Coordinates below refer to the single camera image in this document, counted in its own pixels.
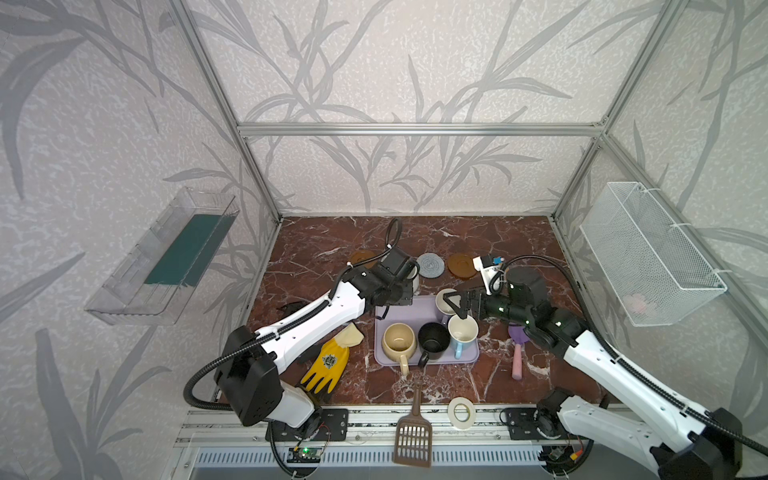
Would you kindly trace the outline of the lilac mug white inside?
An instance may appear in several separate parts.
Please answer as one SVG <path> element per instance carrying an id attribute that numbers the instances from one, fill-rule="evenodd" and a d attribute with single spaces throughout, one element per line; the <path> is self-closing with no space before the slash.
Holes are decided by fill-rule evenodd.
<path id="1" fill-rule="evenodd" d="M 438 309 L 438 310 L 439 310 L 439 311 L 440 311 L 440 312 L 441 312 L 443 315 L 449 315 L 449 308 L 450 308 L 450 307 L 459 307 L 459 306 L 452 306 L 452 305 L 447 305 L 447 304 L 446 304 L 446 303 L 443 301 L 443 293 L 444 293 L 446 290 L 448 290 L 448 289 L 452 289 L 452 288 L 446 288 L 446 289 L 440 290 L 440 291 L 437 293 L 436 297 L 435 297 L 435 305 L 436 305 L 437 309 Z"/>

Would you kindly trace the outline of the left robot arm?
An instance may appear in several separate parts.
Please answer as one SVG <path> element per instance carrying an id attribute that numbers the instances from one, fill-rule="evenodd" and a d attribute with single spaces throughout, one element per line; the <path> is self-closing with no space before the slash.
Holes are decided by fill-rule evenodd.
<path id="1" fill-rule="evenodd" d="M 390 221 L 385 249 L 349 263 L 332 288 L 295 313 L 255 332 L 233 331 L 222 354 L 194 373 L 183 398 L 194 408 L 233 411 L 244 426 L 280 422 L 308 436 L 321 424 L 321 407 L 280 379 L 327 334 L 376 307 L 409 305 L 417 262 L 398 247 L 402 221 Z"/>

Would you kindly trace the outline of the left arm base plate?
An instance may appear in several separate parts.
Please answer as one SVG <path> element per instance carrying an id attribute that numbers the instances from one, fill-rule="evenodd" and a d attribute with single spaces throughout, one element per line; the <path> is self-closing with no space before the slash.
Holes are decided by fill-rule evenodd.
<path id="1" fill-rule="evenodd" d="M 330 441 L 341 442 L 347 437 L 349 410 L 345 408 L 318 408 L 299 427 L 284 422 L 270 421 L 265 434 L 267 440 L 276 442 Z"/>

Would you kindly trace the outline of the brown wooden coaster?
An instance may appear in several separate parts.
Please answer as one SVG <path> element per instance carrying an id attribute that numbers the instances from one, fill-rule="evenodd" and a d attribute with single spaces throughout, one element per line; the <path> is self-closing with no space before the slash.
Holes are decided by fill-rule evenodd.
<path id="1" fill-rule="evenodd" d="M 351 265 L 360 264 L 366 268 L 371 268 L 378 262 L 376 256 L 377 253 L 370 250 L 358 250 L 350 256 L 349 263 Z"/>
<path id="2" fill-rule="evenodd" d="M 449 272 L 461 280 L 469 280 L 477 274 L 473 258 L 464 253 L 452 254 L 446 263 Z"/>

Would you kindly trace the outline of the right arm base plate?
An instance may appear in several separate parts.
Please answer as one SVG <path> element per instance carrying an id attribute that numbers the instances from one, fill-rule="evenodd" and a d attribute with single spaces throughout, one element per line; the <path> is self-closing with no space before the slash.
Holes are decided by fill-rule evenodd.
<path id="1" fill-rule="evenodd" d="M 526 440 L 549 444 L 587 444 L 589 439 L 568 432 L 555 413 L 535 406 L 511 406 L 499 413 L 511 440 Z"/>

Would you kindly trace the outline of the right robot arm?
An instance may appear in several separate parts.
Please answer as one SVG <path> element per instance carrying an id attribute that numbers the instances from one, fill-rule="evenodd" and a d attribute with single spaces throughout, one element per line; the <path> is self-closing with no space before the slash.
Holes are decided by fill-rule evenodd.
<path id="1" fill-rule="evenodd" d="M 616 415 L 556 389 L 540 401 L 541 419 L 602 443 L 661 479 L 735 479 L 745 448 L 767 453 L 728 410 L 706 410 L 612 347 L 588 313 L 554 307 L 537 270 L 490 255 L 473 265 L 481 286 L 462 285 L 443 297 L 460 318 L 497 318 L 522 328 L 536 346 L 590 376 L 638 417 Z"/>

